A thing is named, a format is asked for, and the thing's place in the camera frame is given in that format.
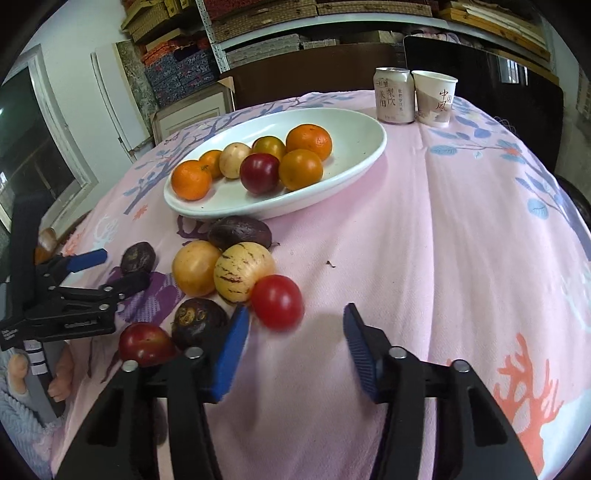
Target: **screw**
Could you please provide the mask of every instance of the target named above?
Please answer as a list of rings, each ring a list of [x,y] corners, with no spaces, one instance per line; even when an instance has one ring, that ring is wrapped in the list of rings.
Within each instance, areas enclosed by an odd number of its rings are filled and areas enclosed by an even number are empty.
[[[191,346],[185,350],[185,356],[190,359],[196,359],[203,355],[203,349],[198,346]]]
[[[455,368],[457,371],[465,374],[466,372],[470,371],[470,364],[468,362],[466,362],[465,360],[456,360],[453,363],[453,368]]]
[[[401,346],[393,346],[389,351],[392,358],[406,358],[407,351]]]
[[[121,365],[121,370],[123,370],[124,372],[132,372],[138,367],[139,363],[135,360],[127,360],[123,362],[123,365]]]

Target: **black clamp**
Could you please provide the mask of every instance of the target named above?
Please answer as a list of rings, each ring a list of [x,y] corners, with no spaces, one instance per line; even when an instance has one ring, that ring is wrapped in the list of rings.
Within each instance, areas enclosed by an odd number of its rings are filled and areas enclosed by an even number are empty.
[[[0,349],[22,348],[25,340],[52,342],[115,331],[117,303],[145,290],[150,276],[140,271],[98,289],[60,287],[74,272],[104,263],[107,252],[57,255],[35,266],[34,252],[44,196],[17,198],[10,242],[11,279],[6,284],[6,315],[0,320]]]
[[[154,401],[164,397],[174,478],[222,480],[203,404],[230,389],[248,325],[248,309],[239,305],[227,325],[205,330],[202,347],[156,367],[124,362],[84,419],[56,480],[157,480]]]
[[[434,480],[535,480],[511,424],[465,360],[421,362],[364,324],[355,305],[343,328],[364,392],[388,413],[370,480],[416,480],[425,398],[437,399]]]

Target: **mandarin orange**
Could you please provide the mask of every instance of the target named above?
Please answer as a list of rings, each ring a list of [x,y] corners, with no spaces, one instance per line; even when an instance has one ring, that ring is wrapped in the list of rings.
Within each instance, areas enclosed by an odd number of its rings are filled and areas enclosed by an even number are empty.
[[[279,179],[292,192],[318,183],[323,173],[320,157],[310,150],[286,153],[279,163]]]
[[[212,175],[212,179],[214,180],[222,176],[222,172],[220,171],[221,154],[221,150],[210,150],[199,157],[199,161],[203,162],[203,165],[208,168],[209,173]]]
[[[182,199],[199,200],[207,195],[212,175],[199,160],[187,160],[174,169],[170,184]]]
[[[300,149],[310,150],[324,161],[332,152],[332,139],[324,128],[318,125],[302,124],[287,134],[285,147],[288,152]]]

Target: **window frame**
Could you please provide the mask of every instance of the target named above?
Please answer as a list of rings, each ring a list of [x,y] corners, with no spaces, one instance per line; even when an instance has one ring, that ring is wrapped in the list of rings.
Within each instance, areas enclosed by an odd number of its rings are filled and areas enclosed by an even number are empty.
[[[59,195],[41,221],[42,229],[52,227],[57,233],[60,233],[67,230],[72,222],[71,216],[75,208],[98,185],[98,180],[82,156],[82,152],[61,114],[49,82],[40,45],[32,47],[19,56],[2,84],[4,85],[26,68],[29,69],[33,91],[43,120],[45,120],[53,141],[74,177],[74,181]],[[10,232],[11,219],[2,205],[0,205],[0,222]]]

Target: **orange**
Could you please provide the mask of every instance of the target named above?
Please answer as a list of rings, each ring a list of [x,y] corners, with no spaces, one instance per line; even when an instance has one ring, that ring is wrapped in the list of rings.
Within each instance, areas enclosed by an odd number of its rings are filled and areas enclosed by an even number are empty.
[[[300,149],[286,153],[279,163],[279,178],[291,191],[319,182],[323,173],[320,157],[310,150]]]
[[[281,161],[285,155],[285,145],[277,137],[261,137],[252,144],[253,153],[269,153]]]
[[[199,160],[187,160],[174,169],[170,184],[182,199],[199,200],[207,195],[212,185],[212,175]]]
[[[300,148],[310,150],[324,161],[332,152],[332,139],[324,128],[318,125],[303,124],[298,125],[287,134],[285,146],[288,152]]]
[[[199,161],[209,169],[209,173],[212,174],[212,179],[214,180],[222,176],[222,172],[220,171],[221,154],[221,150],[210,150],[199,157]]]

